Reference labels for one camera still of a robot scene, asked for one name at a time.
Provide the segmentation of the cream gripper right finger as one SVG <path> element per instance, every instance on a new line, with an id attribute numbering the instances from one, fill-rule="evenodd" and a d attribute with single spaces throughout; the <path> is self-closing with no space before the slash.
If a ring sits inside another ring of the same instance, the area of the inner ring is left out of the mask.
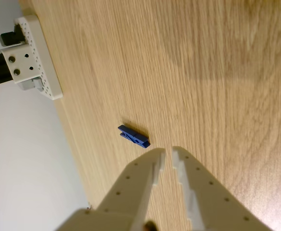
<path id="1" fill-rule="evenodd" d="M 268 231 L 191 153 L 172 149 L 187 218 L 194 231 Z"/>

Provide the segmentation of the cream gripper left finger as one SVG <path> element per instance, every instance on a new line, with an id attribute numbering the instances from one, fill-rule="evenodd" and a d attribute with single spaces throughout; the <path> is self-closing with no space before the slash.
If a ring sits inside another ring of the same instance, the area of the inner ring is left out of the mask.
<path id="1" fill-rule="evenodd" d="M 59 230 L 156 231 L 156 223 L 145 217 L 164 161 L 165 150 L 155 148 L 130 162 L 96 209 L 77 210 Z"/>

